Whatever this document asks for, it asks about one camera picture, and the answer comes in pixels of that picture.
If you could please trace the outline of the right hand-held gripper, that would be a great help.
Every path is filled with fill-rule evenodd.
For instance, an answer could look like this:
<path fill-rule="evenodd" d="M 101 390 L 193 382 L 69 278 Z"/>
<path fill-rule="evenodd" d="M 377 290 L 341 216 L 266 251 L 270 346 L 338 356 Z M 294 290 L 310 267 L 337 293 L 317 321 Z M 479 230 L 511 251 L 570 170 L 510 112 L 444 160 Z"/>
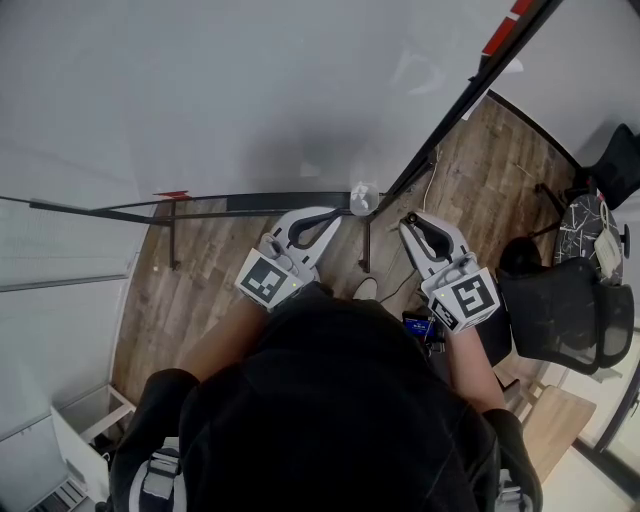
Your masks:
<path fill-rule="evenodd" d="M 399 233 L 410 262 L 424 279 L 421 290 L 433 315 L 451 333 L 489 319 L 500 307 L 489 270 L 481 268 L 461 231 L 438 217 L 416 213 Z M 440 270 L 440 260 L 453 263 Z"/>

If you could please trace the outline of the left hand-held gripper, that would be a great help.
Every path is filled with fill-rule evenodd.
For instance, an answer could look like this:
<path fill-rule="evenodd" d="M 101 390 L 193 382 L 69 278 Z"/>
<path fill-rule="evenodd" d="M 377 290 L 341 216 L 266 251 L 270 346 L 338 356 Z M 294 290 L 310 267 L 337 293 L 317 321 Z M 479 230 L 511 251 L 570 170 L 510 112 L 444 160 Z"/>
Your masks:
<path fill-rule="evenodd" d="M 329 207 L 314 206 L 283 215 L 259 248 L 252 248 L 235 281 L 245 296 L 272 312 L 304 287 L 319 280 L 313 268 L 342 221 Z M 284 246 L 297 246 L 298 258 Z"/>

